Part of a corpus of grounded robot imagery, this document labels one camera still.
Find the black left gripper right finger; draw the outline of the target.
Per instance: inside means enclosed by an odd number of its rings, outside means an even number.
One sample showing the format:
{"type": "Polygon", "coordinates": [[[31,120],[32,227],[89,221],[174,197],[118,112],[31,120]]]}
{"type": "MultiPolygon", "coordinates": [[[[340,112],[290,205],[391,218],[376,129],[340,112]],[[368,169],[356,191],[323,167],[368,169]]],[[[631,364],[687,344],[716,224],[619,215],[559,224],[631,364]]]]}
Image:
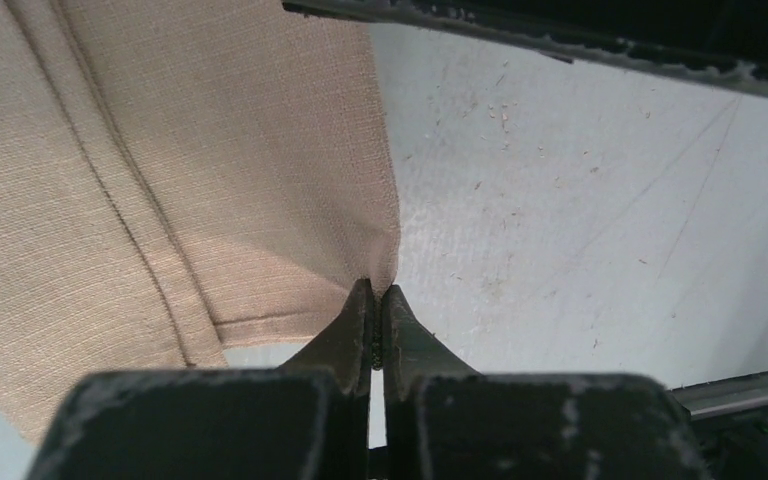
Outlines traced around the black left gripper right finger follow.
{"type": "Polygon", "coordinates": [[[482,374],[412,312],[381,303],[392,479],[705,479],[688,419],[658,382],[608,373],[482,374]]]}

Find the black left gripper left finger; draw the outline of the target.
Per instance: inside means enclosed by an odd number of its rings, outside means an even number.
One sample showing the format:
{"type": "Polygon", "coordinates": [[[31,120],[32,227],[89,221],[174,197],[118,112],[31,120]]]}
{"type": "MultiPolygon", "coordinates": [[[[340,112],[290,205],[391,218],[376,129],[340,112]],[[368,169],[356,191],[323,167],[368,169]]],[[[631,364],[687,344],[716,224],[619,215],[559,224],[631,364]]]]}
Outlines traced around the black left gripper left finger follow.
{"type": "Polygon", "coordinates": [[[109,371],[57,410],[32,479],[367,479],[374,295],[281,365],[109,371]]]}

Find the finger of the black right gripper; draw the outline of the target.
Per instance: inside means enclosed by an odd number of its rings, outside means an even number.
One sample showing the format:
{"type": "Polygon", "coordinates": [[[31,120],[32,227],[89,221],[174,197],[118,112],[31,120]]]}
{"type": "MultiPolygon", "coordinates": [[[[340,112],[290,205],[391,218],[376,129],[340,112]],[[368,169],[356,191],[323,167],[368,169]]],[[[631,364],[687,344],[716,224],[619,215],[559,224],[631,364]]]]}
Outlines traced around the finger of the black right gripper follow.
{"type": "Polygon", "coordinates": [[[768,1],[285,1],[768,98],[768,1]]]}

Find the beige cloth napkin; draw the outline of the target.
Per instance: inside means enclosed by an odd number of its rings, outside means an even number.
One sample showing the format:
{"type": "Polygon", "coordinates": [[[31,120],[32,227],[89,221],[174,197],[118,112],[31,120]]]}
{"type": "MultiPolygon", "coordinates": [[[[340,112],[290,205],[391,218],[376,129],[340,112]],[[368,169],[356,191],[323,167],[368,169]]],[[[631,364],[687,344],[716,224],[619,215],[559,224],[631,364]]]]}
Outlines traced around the beige cloth napkin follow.
{"type": "Polygon", "coordinates": [[[366,26],[277,1],[0,1],[0,412],[36,443],[102,370],[223,366],[393,281],[366,26]]]}

